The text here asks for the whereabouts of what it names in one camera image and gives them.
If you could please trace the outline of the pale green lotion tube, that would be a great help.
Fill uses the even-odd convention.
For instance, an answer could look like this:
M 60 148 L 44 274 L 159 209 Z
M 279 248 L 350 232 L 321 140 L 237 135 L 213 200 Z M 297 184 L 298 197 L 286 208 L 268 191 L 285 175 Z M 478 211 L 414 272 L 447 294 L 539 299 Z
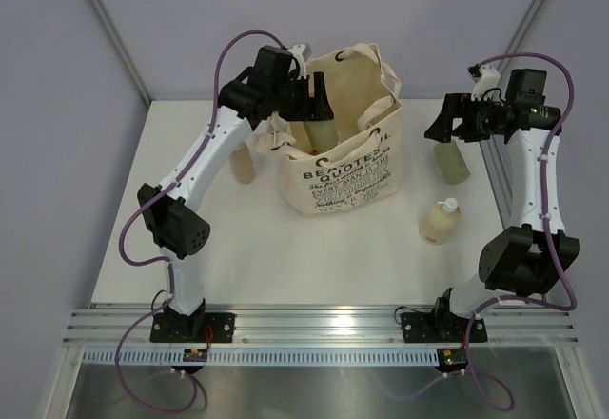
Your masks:
M 311 147 L 319 153 L 332 150 L 339 143 L 333 120 L 304 122 L 304 128 Z

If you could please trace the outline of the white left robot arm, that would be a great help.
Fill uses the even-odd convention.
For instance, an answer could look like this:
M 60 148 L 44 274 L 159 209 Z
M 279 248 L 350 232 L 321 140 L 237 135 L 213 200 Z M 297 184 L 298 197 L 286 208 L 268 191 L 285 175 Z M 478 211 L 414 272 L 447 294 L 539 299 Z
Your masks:
M 174 171 L 138 190 L 145 225 L 171 264 L 167 303 L 153 317 L 151 342 L 231 342 L 233 314 L 206 312 L 198 253 L 210 225 L 198 209 L 229 156 L 272 114 L 286 121 L 333 119 L 324 75 L 306 72 L 310 54 L 308 44 L 261 47 L 254 64 L 219 90 L 206 130 Z

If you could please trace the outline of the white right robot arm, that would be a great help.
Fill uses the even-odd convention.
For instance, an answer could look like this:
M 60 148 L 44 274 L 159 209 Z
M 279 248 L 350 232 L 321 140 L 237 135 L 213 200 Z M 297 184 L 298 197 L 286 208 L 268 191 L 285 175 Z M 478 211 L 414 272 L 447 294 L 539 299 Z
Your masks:
M 545 295 L 580 253 L 560 215 L 557 158 L 565 112 L 545 103 L 543 70 L 517 69 L 506 94 L 495 97 L 500 74 L 477 64 L 469 68 L 469 93 L 445 96 L 438 118 L 424 136 L 480 142 L 503 138 L 512 163 L 510 222 L 481 251 L 477 273 L 448 289 L 422 319 L 422 337 L 466 342 L 484 310 L 505 302 L 542 305 Z

